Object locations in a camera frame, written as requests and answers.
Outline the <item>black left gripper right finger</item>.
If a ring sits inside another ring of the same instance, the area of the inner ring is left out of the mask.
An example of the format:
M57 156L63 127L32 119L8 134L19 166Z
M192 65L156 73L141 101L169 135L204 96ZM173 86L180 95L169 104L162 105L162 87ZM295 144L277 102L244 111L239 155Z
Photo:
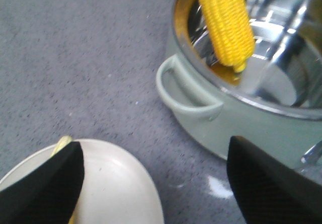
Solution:
M226 172L246 223L321 223L321 184L247 139L231 137Z

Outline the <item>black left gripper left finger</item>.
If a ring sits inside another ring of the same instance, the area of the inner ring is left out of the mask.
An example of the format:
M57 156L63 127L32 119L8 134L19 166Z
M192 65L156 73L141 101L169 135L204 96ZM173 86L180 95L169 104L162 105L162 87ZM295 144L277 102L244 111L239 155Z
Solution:
M71 142L1 191L1 223L68 223L83 181L83 150Z

